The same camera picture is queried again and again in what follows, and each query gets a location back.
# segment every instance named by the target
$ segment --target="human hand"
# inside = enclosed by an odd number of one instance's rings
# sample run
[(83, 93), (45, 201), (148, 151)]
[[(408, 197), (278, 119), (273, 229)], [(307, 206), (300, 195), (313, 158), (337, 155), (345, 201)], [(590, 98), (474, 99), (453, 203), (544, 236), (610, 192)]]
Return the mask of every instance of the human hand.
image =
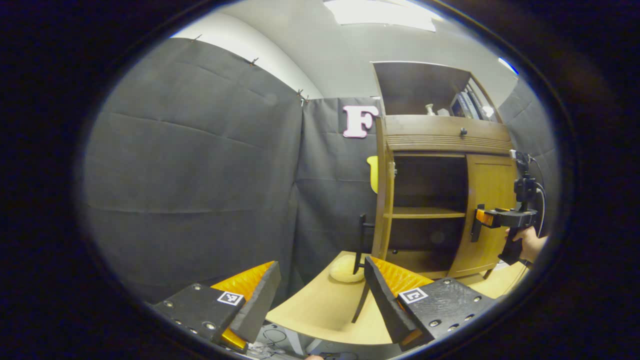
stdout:
[(536, 236), (536, 230), (533, 226), (519, 230), (512, 241), (517, 241), (518, 239), (522, 239), (522, 253), (520, 254), (520, 258), (528, 260), (531, 263), (535, 262), (540, 250), (542, 250), (545, 242), (547, 242), (546, 236), (544, 238)]

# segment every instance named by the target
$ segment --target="dark gray fabric backdrop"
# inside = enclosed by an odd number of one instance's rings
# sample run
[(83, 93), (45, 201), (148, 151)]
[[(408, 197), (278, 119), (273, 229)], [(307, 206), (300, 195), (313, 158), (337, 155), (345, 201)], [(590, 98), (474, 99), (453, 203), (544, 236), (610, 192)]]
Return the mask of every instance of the dark gray fabric backdrop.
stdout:
[[(377, 106), (371, 98), (316, 99), (304, 105), (296, 186), (300, 192), (292, 287), (312, 280), (342, 250), (355, 251), (359, 216), (376, 219), (376, 194), (371, 190), (369, 156), (376, 155), (376, 126), (365, 138), (345, 138), (346, 105)], [(370, 249), (373, 231), (367, 231)]]
[[(375, 125), (366, 138), (344, 138), (345, 105), (380, 108), (371, 98), (301, 107), (294, 90), (244, 59), (167, 40), (126, 74), (90, 131), (83, 207), (99, 249), (148, 302), (275, 259), (281, 303), (356, 250), (359, 214), (375, 221), (366, 163)], [(551, 119), (522, 82), (499, 111), (514, 146), (543, 169), (547, 230), (559, 185)], [(368, 231), (366, 250), (371, 242)]]
[(84, 210), (148, 302), (278, 260), (289, 282), (300, 98), (211, 44), (172, 38), (106, 99), (84, 154)]
[[(554, 134), (554, 119), (545, 109), (533, 89), (524, 81), (519, 80), (509, 97), (499, 108), (500, 115), (509, 129), (513, 147), (518, 151), (529, 153), (535, 157), (542, 169), (540, 171), (531, 163), (531, 174), (538, 180), (544, 179), (547, 193), (547, 208), (545, 222), (541, 232), (548, 235), (554, 227), (560, 196), (560, 166), (572, 167), (572, 164), (560, 163), (557, 150), (557, 138)], [(542, 210), (541, 198), (538, 197), (533, 206)]]

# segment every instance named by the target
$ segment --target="yellow sponge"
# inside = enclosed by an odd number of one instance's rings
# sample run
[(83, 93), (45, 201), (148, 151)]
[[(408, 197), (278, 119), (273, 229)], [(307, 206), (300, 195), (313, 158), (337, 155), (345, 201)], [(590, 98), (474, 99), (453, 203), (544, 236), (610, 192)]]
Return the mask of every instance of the yellow sponge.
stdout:
[[(353, 273), (353, 264), (355, 262), (355, 255), (344, 255), (331, 264), (329, 275), (340, 282), (358, 282), (364, 279), (364, 268), (359, 268), (358, 272)], [(364, 263), (364, 256), (360, 258), (360, 262)]]

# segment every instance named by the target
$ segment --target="cabinet drawer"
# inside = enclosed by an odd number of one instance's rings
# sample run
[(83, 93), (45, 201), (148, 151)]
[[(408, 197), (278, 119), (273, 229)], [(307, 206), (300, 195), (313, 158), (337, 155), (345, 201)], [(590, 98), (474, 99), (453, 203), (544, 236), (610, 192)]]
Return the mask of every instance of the cabinet drawer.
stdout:
[(463, 151), (507, 154), (513, 148), (503, 124), (463, 117), (389, 115), (385, 140), (393, 151)]

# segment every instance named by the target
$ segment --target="wooden shelf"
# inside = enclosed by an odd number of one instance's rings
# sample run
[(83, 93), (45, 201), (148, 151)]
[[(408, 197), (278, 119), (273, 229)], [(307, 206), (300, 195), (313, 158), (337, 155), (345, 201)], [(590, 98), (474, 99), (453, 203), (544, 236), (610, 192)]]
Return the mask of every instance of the wooden shelf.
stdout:
[(445, 208), (407, 208), (394, 206), (391, 218), (463, 218), (464, 213)]
[(404, 151), (394, 153), (395, 157), (407, 156), (407, 157), (423, 157), (423, 158), (464, 158), (464, 154), (453, 154), (448, 152), (425, 152), (425, 151)]
[(394, 254), (390, 249), (385, 260), (430, 279), (439, 279), (447, 275), (455, 255), (455, 252), (428, 250), (399, 250)]

